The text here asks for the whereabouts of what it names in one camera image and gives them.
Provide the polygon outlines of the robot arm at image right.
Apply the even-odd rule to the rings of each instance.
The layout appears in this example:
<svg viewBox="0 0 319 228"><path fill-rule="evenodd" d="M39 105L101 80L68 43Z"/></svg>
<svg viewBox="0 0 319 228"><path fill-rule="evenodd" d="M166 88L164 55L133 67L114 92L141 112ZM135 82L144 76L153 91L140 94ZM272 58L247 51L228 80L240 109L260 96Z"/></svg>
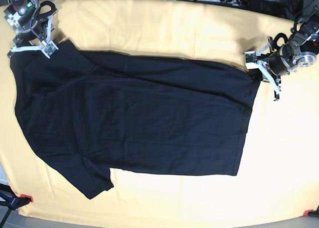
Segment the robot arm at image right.
<svg viewBox="0 0 319 228"><path fill-rule="evenodd" d="M268 44L260 51L245 52L245 66L253 80L270 83L275 100L280 99L281 77L310 67L319 54L318 6L308 15L302 15L291 28L291 35L278 33L268 38Z"/></svg>

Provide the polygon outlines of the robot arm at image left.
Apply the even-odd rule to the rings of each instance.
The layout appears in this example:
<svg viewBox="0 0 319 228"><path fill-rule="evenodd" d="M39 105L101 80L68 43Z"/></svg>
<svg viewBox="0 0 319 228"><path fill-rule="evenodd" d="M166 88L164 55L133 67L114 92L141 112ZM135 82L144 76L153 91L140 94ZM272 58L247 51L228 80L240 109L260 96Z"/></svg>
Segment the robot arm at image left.
<svg viewBox="0 0 319 228"><path fill-rule="evenodd" d="M8 0L4 10L5 20L15 32L14 45L8 57L24 51L40 51L45 57L58 50L51 39L53 16L57 13L55 4L41 0Z"/></svg>

